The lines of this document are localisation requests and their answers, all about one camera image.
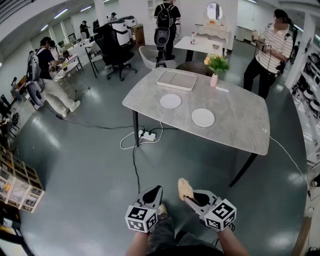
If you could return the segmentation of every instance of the green leaves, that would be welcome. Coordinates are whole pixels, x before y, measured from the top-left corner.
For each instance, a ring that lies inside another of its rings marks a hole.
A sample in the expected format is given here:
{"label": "green leaves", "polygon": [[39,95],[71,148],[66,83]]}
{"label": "green leaves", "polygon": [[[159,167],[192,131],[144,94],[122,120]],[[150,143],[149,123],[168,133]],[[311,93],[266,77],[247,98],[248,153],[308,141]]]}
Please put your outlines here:
{"label": "green leaves", "polygon": [[215,73],[221,71],[225,72],[226,70],[229,70],[230,67],[226,58],[216,54],[209,55],[209,57],[210,61],[208,63],[208,67]]}

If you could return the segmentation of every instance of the gray floor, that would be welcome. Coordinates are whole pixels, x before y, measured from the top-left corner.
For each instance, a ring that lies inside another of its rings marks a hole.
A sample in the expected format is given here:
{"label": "gray floor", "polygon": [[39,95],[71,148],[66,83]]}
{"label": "gray floor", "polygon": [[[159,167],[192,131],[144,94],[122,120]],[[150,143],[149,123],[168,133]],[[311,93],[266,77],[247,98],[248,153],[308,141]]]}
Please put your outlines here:
{"label": "gray floor", "polygon": [[[231,70],[220,78],[241,84],[254,51],[251,45],[235,41],[228,57]],[[178,63],[184,62],[186,51],[175,49],[174,53]],[[202,62],[204,57],[196,53],[193,59]],[[107,127],[132,125],[132,112],[122,106],[122,100],[149,70],[137,52],[131,63],[139,71],[126,71],[124,82],[117,75],[107,81],[103,72],[95,79],[91,67],[85,66],[77,84],[87,83],[91,90],[67,120]],[[103,63],[98,68],[103,70]],[[302,131],[289,91],[275,84],[266,102],[271,136],[306,172]],[[160,127],[142,115],[139,124],[147,130]],[[46,190],[34,214],[21,213],[22,233],[36,255],[124,255],[134,234],[126,226],[125,213],[138,186],[132,150],[121,150],[119,144],[132,131],[67,123],[44,107],[25,124],[15,144]],[[123,146],[133,145],[132,136]],[[180,130],[165,130],[160,142],[142,145],[135,154],[141,190],[163,187],[163,200],[177,230],[183,227],[208,242],[216,238],[179,200],[177,181],[185,178],[194,189],[211,190],[237,207],[235,233],[252,255],[291,255],[303,220],[306,184],[286,153],[270,141],[268,154],[258,156],[229,188],[248,157],[246,152]]]}

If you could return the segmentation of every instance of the striped shirt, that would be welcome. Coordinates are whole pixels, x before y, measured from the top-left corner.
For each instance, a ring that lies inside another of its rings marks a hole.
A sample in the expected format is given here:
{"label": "striped shirt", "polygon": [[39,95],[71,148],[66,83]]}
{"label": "striped shirt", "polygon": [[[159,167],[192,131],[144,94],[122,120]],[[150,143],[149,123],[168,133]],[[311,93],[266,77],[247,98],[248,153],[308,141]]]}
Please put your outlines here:
{"label": "striped shirt", "polygon": [[[269,27],[265,26],[263,35],[265,42],[271,43],[272,51],[275,50],[289,59],[293,47],[293,40],[291,36],[288,36],[285,40],[287,33],[288,30],[279,30],[275,33],[274,24],[270,24]],[[270,53],[264,53],[260,50],[255,56],[255,59],[269,72],[274,74],[279,72],[276,67],[280,65],[281,60],[273,55],[270,57]]]}

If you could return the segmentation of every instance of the bottle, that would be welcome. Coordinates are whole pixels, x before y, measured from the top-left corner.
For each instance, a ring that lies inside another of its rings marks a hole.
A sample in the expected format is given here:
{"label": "bottle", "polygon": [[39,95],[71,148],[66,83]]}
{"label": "bottle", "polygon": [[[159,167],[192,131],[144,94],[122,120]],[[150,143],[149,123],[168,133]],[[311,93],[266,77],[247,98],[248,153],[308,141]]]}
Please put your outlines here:
{"label": "bottle", "polygon": [[195,32],[192,32],[192,35],[191,35],[191,42],[190,42],[192,45],[194,45],[196,43],[196,36],[195,36]]}

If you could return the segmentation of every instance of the pink vase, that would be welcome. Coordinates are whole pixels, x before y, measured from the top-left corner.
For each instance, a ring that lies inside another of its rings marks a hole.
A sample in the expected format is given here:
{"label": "pink vase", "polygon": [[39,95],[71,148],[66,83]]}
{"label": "pink vase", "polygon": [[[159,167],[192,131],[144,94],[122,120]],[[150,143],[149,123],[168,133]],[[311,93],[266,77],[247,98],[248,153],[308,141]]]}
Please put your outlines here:
{"label": "pink vase", "polygon": [[213,73],[210,81],[210,86],[211,87],[216,87],[218,82],[218,75],[216,73]]}

